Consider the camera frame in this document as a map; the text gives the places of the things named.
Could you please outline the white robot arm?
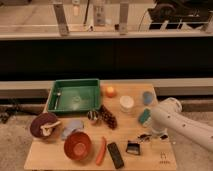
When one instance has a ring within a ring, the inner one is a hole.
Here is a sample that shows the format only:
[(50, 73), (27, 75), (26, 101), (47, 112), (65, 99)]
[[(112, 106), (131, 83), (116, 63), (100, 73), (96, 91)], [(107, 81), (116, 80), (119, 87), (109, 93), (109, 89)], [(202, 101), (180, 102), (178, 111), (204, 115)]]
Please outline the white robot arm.
[(150, 110), (151, 131), (161, 135), (167, 128), (191, 139), (213, 152), (213, 127), (181, 115), (182, 105), (176, 98), (167, 98)]

